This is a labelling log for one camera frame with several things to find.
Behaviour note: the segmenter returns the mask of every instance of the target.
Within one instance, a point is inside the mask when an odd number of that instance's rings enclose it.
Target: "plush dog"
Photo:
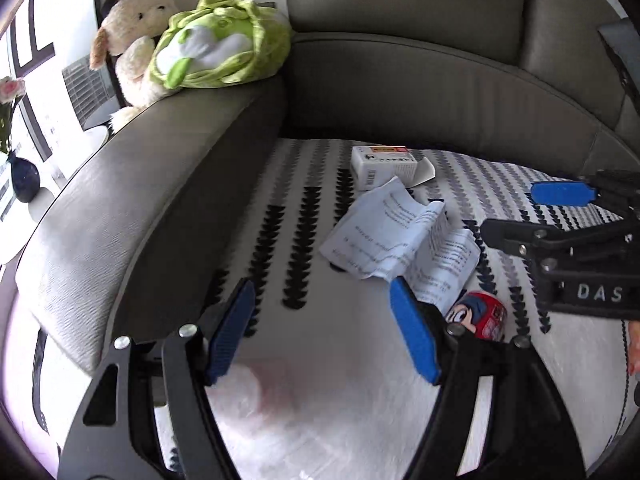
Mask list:
[[[91,47],[89,66],[98,70],[109,52],[119,56],[115,69],[122,94],[131,104],[111,116],[118,131],[142,110],[175,92],[149,77],[149,62],[156,48],[154,38],[168,27],[169,18],[178,12],[174,0],[107,0],[108,12]]]

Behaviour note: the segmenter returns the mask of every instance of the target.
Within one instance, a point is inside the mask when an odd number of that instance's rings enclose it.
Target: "cabbage plush toy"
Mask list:
[[[200,0],[169,20],[151,60],[166,88],[218,88],[274,75],[287,59],[284,15],[252,0]]]

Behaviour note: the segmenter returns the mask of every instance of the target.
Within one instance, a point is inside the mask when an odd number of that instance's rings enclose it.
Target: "patterned blanket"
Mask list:
[[[348,140],[279,140],[239,222],[226,264],[209,287],[207,304],[226,298],[240,277],[254,280],[258,308],[236,362],[284,369],[287,379],[273,381],[281,390],[284,384],[292,399],[287,416],[266,418],[250,431],[227,424],[214,407],[245,479],[402,478],[437,396],[438,388],[413,368],[388,307],[388,284],[377,278],[357,281],[331,269],[318,253],[356,197],[349,167],[353,145]],[[452,225],[473,232],[481,256],[466,288],[486,290],[507,306],[507,338],[531,337],[564,398],[590,466],[637,409],[629,394],[636,380],[626,373],[626,324],[538,310],[527,264],[487,248],[479,226],[485,218],[501,218],[572,230],[614,216],[593,205],[534,204],[530,184],[550,180],[539,171],[439,150],[412,153],[428,157],[436,168],[436,178],[414,188],[412,196],[422,203],[444,200]],[[47,366],[53,370],[56,364],[47,362],[46,355]],[[43,398],[59,397],[53,391],[59,385],[46,384],[43,375]],[[491,387],[491,379],[483,378],[461,472],[478,463]],[[51,427],[55,414],[45,415]],[[172,432],[166,408],[157,410],[157,418],[169,462]]]

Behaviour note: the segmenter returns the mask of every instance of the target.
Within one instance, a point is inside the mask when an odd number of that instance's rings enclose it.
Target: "vase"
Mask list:
[[[14,186],[15,197],[20,202],[31,202],[40,190],[40,174],[38,168],[26,158],[9,152],[6,160],[11,165],[11,184]]]

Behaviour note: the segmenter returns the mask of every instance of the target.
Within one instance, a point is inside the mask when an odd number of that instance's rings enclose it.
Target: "sofa armrest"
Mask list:
[[[16,282],[83,370],[119,335],[158,338],[197,319],[285,111],[279,76],[184,90],[136,117],[63,189]]]

